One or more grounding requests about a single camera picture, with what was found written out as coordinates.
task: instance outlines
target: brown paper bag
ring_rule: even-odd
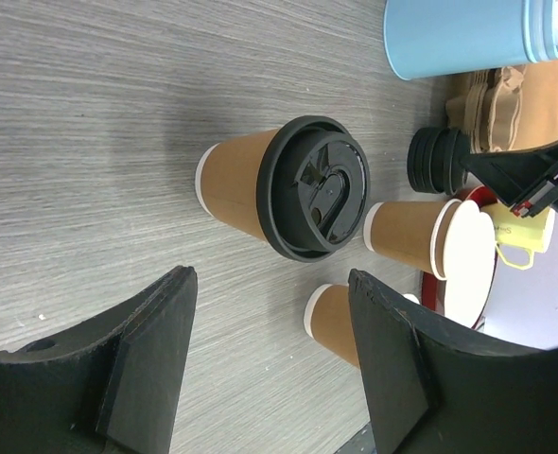
[[[514,149],[539,148],[558,141],[558,61],[527,66],[523,104]]]
[[[539,148],[558,141],[558,61],[456,75],[449,126],[474,152]]]

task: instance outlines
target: cup lid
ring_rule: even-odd
[[[368,194],[369,168],[357,141],[331,118],[306,116],[271,141],[258,173],[256,208],[278,253],[312,262],[350,241]]]
[[[496,268],[494,224],[484,213],[468,231],[469,243],[461,256],[458,272],[452,274],[445,285],[445,316],[474,327],[482,314]]]
[[[476,235],[479,226],[480,210],[473,201],[463,201],[451,219],[445,237],[445,248],[443,251],[443,267],[446,279],[449,280],[463,268],[470,258],[471,248],[480,247],[485,250],[494,251],[496,247],[496,234],[493,223],[491,228],[485,225],[483,236]]]

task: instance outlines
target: black plastic lid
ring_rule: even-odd
[[[460,158],[470,153],[470,139],[455,128],[422,128],[408,155],[408,178],[416,192],[453,196],[467,179]]]
[[[304,116],[270,142],[256,191],[260,225],[271,246],[287,258],[317,261],[345,246],[363,221],[369,168],[340,123]]]

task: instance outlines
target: yellow mug handle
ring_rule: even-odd
[[[502,252],[502,250],[499,248],[498,245],[496,245],[496,251],[497,251],[497,255],[499,255],[499,258],[502,259],[502,261],[508,265],[509,267],[515,268],[517,270],[521,270],[521,271],[525,271],[530,269],[531,267],[533,267],[533,260],[535,258],[535,252],[532,251],[531,249],[523,249],[523,251],[525,251],[527,253],[527,255],[529,256],[529,263],[527,265],[518,265],[516,263],[511,262],[510,260],[508,260],[505,256],[504,253]]]

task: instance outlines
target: white cup rim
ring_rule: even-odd
[[[382,206],[383,204],[383,201],[375,203],[372,208],[370,208],[370,211],[365,217],[365,222],[363,223],[363,241],[365,242],[365,246],[367,247],[367,249],[369,249],[373,253],[375,251],[374,246],[372,245],[372,226],[374,225],[375,214],[377,213],[377,210],[380,209],[380,206]]]
[[[201,207],[207,212],[208,215],[212,216],[210,210],[207,208],[205,204],[205,200],[203,199],[203,194],[201,193],[201,174],[203,173],[203,167],[205,166],[205,162],[207,158],[209,158],[214,148],[216,148],[220,144],[215,144],[213,147],[210,147],[203,156],[201,156],[200,161],[197,163],[197,169],[195,170],[195,194],[197,194],[197,200],[199,201]]]
[[[323,295],[323,293],[330,287],[334,287],[334,284],[325,284],[323,286],[320,286],[315,291],[313,291],[313,294],[310,295],[310,298],[308,298],[308,302],[306,303],[305,331],[306,331],[306,334],[308,336],[310,336],[312,339],[315,339],[315,338],[313,338],[313,330],[312,330],[312,327],[311,327],[311,324],[312,324],[312,321],[313,321],[313,312],[315,311],[315,305],[317,304],[317,302],[321,298],[321,295]]]
[[[456,203],[462,203],[462,201],[458,199],[452,199],[445,204],[445,206],[441,210],[441,213],[439,213],[437,220],[434,223],[434,227],[432,228],[432,236],[430,237],[430,267],[432,268],[432,273],[434,274],[434,276],[440,281],[446,281],[447,276],[442,276],[439,273],[439,269],[437,267],[437,236],[439,236],[439,229],[441,228],[441,224],[443,224],[443,219],[447,214],[447,210],[451,205],[454,205]]]

